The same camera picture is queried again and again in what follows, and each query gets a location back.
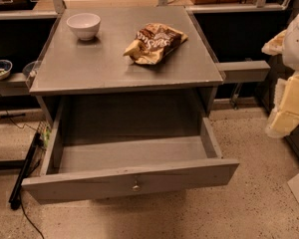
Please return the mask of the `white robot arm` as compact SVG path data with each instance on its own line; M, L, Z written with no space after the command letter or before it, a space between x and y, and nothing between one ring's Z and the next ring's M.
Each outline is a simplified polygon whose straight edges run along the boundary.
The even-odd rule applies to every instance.
M287 80L277 80L274 108L265 129L268 136L282 138L299 125L299 13L287 29L265 43L261 51L281 55L283 64L294 71Z

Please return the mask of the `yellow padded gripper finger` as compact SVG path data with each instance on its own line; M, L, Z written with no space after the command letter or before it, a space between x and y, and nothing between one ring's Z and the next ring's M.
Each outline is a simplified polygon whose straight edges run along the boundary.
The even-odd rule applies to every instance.
M275 86L274 108L265 132L273 138L289 135L299 125L299 72L287 80L278 79Z

